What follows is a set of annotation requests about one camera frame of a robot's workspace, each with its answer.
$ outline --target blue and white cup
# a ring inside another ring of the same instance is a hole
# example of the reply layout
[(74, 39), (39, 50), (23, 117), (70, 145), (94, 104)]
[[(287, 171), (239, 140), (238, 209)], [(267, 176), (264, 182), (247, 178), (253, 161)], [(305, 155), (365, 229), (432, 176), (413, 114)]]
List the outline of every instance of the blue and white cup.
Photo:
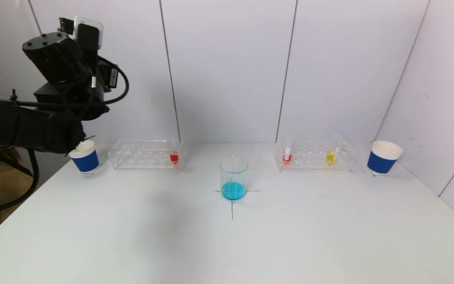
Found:
[(82, 173), (90, 173), (99, 166), (96, 148), (92, 140), (85, 140), (78, 144), (76, 149), (69, 153), (69, 156)]
[(377, 140), (372, 144), (367, 167), (373, 174), (386, 174), (402, 155), (402, 148), (392, 142)]

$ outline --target red liquid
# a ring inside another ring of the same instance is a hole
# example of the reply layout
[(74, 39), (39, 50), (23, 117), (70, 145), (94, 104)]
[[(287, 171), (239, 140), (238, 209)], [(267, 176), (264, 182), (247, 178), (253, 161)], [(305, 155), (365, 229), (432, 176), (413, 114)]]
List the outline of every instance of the red liquid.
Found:
[(288, 160), (285, 160), (285, 156), (283, 155), (283, 164), (288, 165), (290, 163), (290, 160), (292, 160), (292, 155), (288, 155)]
[(171, 154), (169, 155), (169, 159), (171, 160), (171, 163), (173, 164), (178, 164), (178, 160), (180, 159), (178, 157), (178, 152), (172, 151)]

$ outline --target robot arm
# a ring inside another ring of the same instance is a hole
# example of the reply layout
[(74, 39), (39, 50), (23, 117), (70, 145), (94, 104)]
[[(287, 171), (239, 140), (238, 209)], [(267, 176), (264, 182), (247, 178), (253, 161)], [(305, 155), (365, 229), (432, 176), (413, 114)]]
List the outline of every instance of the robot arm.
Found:
[[(32, 38), (22, 46), (48, 82), (34, 92), (38, 102), (19, 102), (15, 94), (10, 101), (0, 100), (0, 147), (68, 153), (86, 137), (81, 121), (108, 112), (106, 105), (128, 92), (124, 72), (97, 55), (102, 24), (80, 17), (74, 22), (60, 18), (60, 22), (59, 31)], [(116, 99), (104, 101), (104, 93), (117, 86), (118, 73), (124, 77), (126, 89)]]

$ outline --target yellow liquid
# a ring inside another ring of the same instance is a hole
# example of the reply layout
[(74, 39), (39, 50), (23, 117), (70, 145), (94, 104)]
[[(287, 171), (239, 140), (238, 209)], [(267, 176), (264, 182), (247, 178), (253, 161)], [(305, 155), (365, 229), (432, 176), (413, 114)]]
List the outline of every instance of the yellow liquid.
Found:
[(329, 166), (333, 165), (335, 162), (335, 151), (328, 151), (327, 153), (327, 163)]

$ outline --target white table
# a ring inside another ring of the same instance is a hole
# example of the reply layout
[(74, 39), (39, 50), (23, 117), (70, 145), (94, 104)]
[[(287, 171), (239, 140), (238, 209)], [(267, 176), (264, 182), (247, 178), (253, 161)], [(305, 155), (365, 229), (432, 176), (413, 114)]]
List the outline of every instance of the white table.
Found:
[[(454, 212), (355, 147), (353, 172), (279, 172), (273, 144), (194, 144), (184, 172), (69, 162), (0, 226), (0, 284), (454, 284)], [(232, 212), (231, 153), (253, 191)]]

